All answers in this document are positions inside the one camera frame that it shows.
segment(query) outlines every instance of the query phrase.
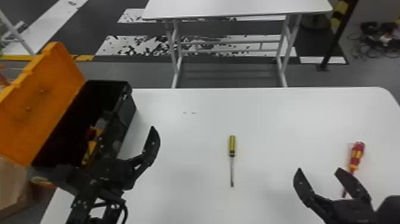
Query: red and yellow screwdriver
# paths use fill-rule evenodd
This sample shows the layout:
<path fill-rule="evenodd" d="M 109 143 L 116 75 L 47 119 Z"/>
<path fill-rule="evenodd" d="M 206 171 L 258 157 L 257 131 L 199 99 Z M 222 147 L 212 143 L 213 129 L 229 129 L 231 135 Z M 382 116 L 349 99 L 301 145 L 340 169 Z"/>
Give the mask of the red and yellow screwdriver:
<path fill-rule="evenodd" d="M 355 142 L 351 148 L 351 159 L 349 164 L 349 173 L 354 175 L 354 172 L 358 170 L 358 165 L 361 161 L 361 157 L 364 155 L 365 144 L 363 142 Z M 342 198 L 346 197 L 346 189 L 343 190 Z"/>

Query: white table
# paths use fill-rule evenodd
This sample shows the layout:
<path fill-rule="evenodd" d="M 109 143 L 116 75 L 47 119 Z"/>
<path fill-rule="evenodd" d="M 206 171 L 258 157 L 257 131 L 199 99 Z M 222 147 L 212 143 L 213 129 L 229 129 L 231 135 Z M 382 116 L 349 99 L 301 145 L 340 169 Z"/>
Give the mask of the white table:
<path fill-rule="evenodd" d="M 137 114 L 120 157 L 138 154 L 149 127 L 158 157 L 124 194 L 127 223 L 322 223 L 297 197 L 298 167 L 314 190 L 338 199 L 333 175 L 348 143 L 363 141 L 356 176 L 376 209 L 400 194 L 400 108 L 382 88 L 134 89 Z M 228 137 L 236 135 L 235 188 Z M 57 190 L 42 224 L 62 223 L 73 197 Z"/>
<path fill-rule="evenodd" d="M 276 61 L 279 71 L 279 78 L 283 87 L 288 83 L 285 77 L 285 70 L 289 62 L 290 52 L 296 40 L 302 14 L 326 13 L 332 10 L 327 0 L 149 0 L 142 18 L 145 20 L 163 20 L 166 26 L 168 44 L 170 46 L 171 59 L 174 68 L 172 88 L 176 88 L 180 75 L 183 54 L 188 52 L 234 52 L 237 49 L 198 49 L 202 44 L 235 44 L 235 43 L 259 43 L 259 49 L 246 50 L 247 52 L 277 52 Z M 210 18 L 210 17 L 240 17 L 258 15 L 285 15 L 282 35 L 279 41 L 251 40 L 251 41 L 201 41 L 181 42 L 179 35 L 179 21 L 188 18 Z M 294 16 L 295 25 L 290 31 L 289 20 Z M 280 52 L 284 39 L 287 39 L 287 50 L 283 62 L 280 59 Z M 177 43 L 178 59 L 174 50 L 174 43 Z M 277 49 L 265 49 L 264 43 L 278 42 Z M 195 45 L 196 50 L 182 50 L 182 45 Z"/>

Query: black and yellow striped pole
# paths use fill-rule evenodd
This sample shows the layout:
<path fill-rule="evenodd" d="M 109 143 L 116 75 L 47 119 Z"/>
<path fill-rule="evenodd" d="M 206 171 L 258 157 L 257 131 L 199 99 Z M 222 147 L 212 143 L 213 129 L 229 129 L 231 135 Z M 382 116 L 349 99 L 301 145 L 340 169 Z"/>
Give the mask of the black and yellow striped pole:
<path fill-rule="evenodd" d="M 332 18 L 330 19 L 331 26 L 336 27 L 337 30 L 333 37 L 333 40 L 328 48 L 328 51 L 325 54 L 324 59 L 321 64 L 317 66 L 317 68 L 321 71 L 326 71 L 326 67 L 332 56 L 333 50 L 339 44 L 339 39 L 345 30 L 347 23 L 349 22 L 351 15 L 354 12 L 355 7 L 357 6 L 358 0 L 340 0 L 335 6 L 332 14 Z"/>

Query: cable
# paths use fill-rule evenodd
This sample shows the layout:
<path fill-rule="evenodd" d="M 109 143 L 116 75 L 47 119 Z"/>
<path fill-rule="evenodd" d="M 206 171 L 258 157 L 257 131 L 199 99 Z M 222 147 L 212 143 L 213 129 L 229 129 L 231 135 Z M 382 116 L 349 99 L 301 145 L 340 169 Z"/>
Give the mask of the cable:
<path fill-rule="evenodd" d="M 353 41 L 353 47 L 350 52 L 354 59 L 361 59 L 367 61 L 368 58 L 399 58 L 400 52 L 398 46 L 384 46 L 384 43 L 379 40 L 379 37 L 370 35 L 358 35 L 351 33 L 348 35 L 347 40 Z"/>

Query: gray floor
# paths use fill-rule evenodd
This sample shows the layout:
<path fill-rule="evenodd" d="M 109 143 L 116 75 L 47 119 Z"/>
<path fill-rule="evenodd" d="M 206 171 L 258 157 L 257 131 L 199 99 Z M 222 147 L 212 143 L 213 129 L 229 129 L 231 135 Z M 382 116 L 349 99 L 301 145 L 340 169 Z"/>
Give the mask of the gray floor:
<path fill-rule="evenodd" d="M 352 43 L 346 40 L 349 33 L 358 32 L 349 26 L 340 41 L 350 65 L 329 66 L 330 71 L 316 71 L 314 65 L 291 65 L 287 69 L 289 86 L 381 86 L 400 101 L 400 58 L 378 58 L 368 61 L 353 59 L 348 53 Z M 21 68 L 24 62 L 1 62 L 8 68 Z M 96 63 L 77 64 L 87 79 L 128 80 L 134 88 L 169 88 L 172 68 L 169 63 Z M 19 70 L 6 69 L 3 74 L 10 79 Z M 277 86 L 274 66 L 258 64 L 185 64 L 181 88 L 251 88 Z M 37 224 L 45 211 L 52 191 L 39 195 L 36 206 L 3 220 L 2 223 Z"/>

